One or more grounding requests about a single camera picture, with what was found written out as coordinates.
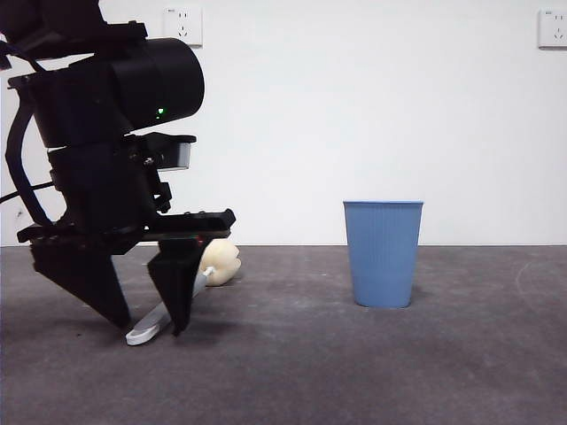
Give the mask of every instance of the concrete floor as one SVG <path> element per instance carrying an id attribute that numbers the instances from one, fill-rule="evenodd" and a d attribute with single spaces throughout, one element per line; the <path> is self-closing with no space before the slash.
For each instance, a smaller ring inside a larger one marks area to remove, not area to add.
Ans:
<path id="1" fill-rule="evenodd" d="M 116 259 L 135 320 L 154 252 Z M 353 303 L 344 247 L 241 257 L 180 337 L 128 347 L 3 249 L 3 423 L 567 423 L 567 247 L 422 248 L 404 310 Z"/>

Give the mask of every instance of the white toy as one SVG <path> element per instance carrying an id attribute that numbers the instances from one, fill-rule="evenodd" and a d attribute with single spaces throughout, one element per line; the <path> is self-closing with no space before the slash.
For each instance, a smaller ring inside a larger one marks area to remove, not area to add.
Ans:
<path id="1" fill-rule="evenodd" d="M 214 239 L 205 249 L 193 285 L 193 297 L 205 286 L 222 286 L 237 273 L 242 265 L 238 248 L 227 239 Z M 171 317 L 163 303 L 157 305 L 127 333 L 128 345 L 147 343 L 164 329 Z"/>

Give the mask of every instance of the wall outlet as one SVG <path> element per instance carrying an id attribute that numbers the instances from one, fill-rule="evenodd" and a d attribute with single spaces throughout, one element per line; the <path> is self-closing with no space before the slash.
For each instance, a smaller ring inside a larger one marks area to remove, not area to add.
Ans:
<path id="1" fill-rule="evenodd" d="M 189 46 L 203 45 L 203 9 L 186 4 L 166 7 L 163 13 L 163 35 L 186 42 Z"/>
<path id="2" fill-rule="evenodd" d="M 567 48 L 567 10 L 540 11 L 538 33 L 540 49 Z"/>

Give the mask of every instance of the white wall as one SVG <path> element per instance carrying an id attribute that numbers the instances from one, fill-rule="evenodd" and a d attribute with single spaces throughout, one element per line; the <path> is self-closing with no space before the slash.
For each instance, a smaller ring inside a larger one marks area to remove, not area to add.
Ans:
<path id="1" fill-rule="evenodd" d="M 567 243 L 567 53 L 536 48 L 538 9 L 567 2 L 202 3 L 206 102 L 156 127 L 199 138 L 164 174 L 173 213 L 230 206 L 236 243 L 344 243 L 343 199 L 421 198 L 422 243 Z M 169 2 L 101 4 L 160 36 Z M 15 107 L 4 93 L 4 133 Z M 43 151 L 30 132 L 33 182 Z M 3 206 L 4 244 L 20 210 Z"/>

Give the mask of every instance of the ribbed cup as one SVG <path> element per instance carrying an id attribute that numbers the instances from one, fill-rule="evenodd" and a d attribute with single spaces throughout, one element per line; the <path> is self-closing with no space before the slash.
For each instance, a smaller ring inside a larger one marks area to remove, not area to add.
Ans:
<path id="1" fill-rule="evenodd" d="M 421 201 L 345 201 L 354 299 L 368 307 L 409 305 Z"/>

